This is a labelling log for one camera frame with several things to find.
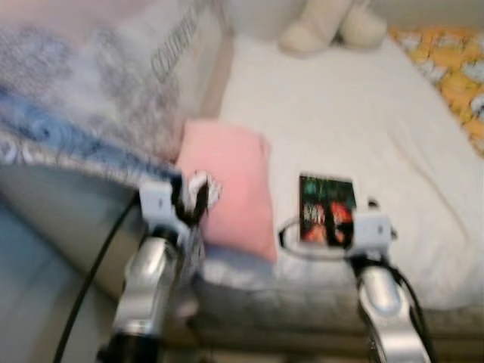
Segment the white stuffed animal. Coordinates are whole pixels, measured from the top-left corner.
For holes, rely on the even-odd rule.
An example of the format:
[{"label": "white stuffed animal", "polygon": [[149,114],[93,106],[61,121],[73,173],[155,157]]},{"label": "white stuffed animal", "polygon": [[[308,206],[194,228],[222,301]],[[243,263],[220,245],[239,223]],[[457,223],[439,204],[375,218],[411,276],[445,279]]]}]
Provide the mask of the white stuffed animal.
[{"label": "white stuffed animal", "polygon": [[369,0],[308,0],[299,18],[282,34],[280,48],[291,54],[323,51],[339,32],[351,48],[376,48],[386,21],[368,8]]}]

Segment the robotic arm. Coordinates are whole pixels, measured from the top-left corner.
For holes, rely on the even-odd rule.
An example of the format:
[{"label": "robotic arm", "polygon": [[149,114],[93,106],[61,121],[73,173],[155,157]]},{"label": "robotic arm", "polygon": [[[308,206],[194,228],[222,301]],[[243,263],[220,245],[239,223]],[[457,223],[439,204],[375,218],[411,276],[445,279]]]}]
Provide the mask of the robotic arm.
[{"label": "robotic arm", "polygon": [[[191,222],[177,203],[187,203],[186,191],[172,183],[144,185],[141,210],[150,235],[126,268],[126,285],[119,301],[110,342],[98,353],[101,363],[155,363],[163,343],[163,320],[169,295],[183,258],[180,246]],[[420,324],[396,270],[386,264],[392,240],[389,219],[378,211],[353,214],[353,243],[346,250],[358,282],[359,309],[378,363],[435,363],[429,356]]]}]

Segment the black cable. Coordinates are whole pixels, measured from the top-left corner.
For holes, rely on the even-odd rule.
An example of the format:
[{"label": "black cable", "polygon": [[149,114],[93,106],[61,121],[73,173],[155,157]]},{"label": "black cable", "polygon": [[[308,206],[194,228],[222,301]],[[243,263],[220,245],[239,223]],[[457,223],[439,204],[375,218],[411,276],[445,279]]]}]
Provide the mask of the black cable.
[{"label": "black cable", "polygon": [[85,276],[84,282],[82,283],[81,290],[79,291],[76,301],[74,302],[74,305],[72,309],[70,310],[69,318],[67,319],[66,325],[64,326],[64,331],[62,332],[62,335],[60,336],[59,344],[57,345],[57,349],[55,352],[54,360],[52,363],[61,363],[62,362],[62,356],[64,355],[64,351],[66,350],[67,346],[67,341],[69,340],[70,332],[73,329],[74,323],[76,322],[77,315],[79,314],[79,310],[82,305],[82,301],[85,298],[85,295],[87,294],[89,287],[91,286],[94,277],[96,273],[98,272],[99,266],[103,262],[104,256],[106,255],[107,250],[109,249],[109,246],[111,245],[111,242],[113,241],[114,237],[116,236],[116,233],[119,230],[119,227],[121,224],[125,221],[126,216],[129,214],[131,211],[132,207],[139,201],[138,193],[136,193],[133,198],[129,201],[128,205],[126,208],[123,210],[123,212],[119,215],[118,219],[114,223],[113,227],[111,228],[109,234],[107,235],[106,239],[104,240],[104,243],[99,250],[98,256],[96,257],[96,260],[92,264],[91,269],[89,270],[89,273]]},{"label": "black cable", "polygon": [[[343,261],[346,259],[345,250],[343,249],[343,246],[326,248],[325,246],[322,246],[322,245],[321,246],[312,245],[314,247],[314,250],[311,253],[305,253],[305,252],[300,252],[298,250],[293,250],[287,245],[285,234],[290,227],[293,227],[295,225],[299,225],[299,216],[294,217],[289,221],[287,221],[279,231],[278,233],[279,246],[281,246],[281,249],[285,250],[286,252],[293,255],[294,257],[297,257],[299,259],[305,259],[310,262]],[[318,254],[315,255],[314,254],[315,251],[324,251],[327,254],[322,255],[318,252]]]},{"label": "black cable", "polygon": [[410,285],[410,282],[408,281],[408,279],[397,268],[389,267],[389,269],[394,275],[394,277],[397,279],[397,281],[399,281],[400,283],[403,283],[407,288],[408,292],[410,293],[410,296],[414,302],[415,313],[419,321],[418,324],[419,324],[419,330],[420,330],[419,331],[420,338],[423,340],[423,345],[425,346],[425,348],[427,348],[427,353],[429,355],[430,361],[432,363],[437,363],[437,354],[435,349],[433,348],[432,340],[430,339],[430,332],[424,317],[424,311],[420,306],[420,303],[417,298],[417,294],[415,293],[413,287]]}]

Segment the pink cushion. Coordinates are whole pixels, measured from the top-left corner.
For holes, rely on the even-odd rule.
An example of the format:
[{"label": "pink cushion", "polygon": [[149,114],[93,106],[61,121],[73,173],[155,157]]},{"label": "pink cushion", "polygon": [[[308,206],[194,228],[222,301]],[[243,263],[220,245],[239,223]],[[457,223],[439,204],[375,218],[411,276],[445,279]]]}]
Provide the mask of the pink cushion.
[{"label": "pink cushion", "polygon": [[268,157],[267,141],[255,132],[212,120],[186,123],[178,168],[187,178],[206,171],[222,186],[201,224],[208,244],[276,260]]}]

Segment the orange patterned blanket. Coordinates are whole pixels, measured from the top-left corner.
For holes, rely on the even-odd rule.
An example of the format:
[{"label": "orange patterned blanket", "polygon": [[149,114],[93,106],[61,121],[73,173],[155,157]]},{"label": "orange patterned blanket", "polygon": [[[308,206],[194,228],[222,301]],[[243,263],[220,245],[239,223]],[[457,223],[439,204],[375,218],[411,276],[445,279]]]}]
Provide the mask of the orange patterned blanket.
[{"label": "orange patterned blanket", "polygon": [[437,87],[484,157],[484,33],[434,27],[390,34]]}]

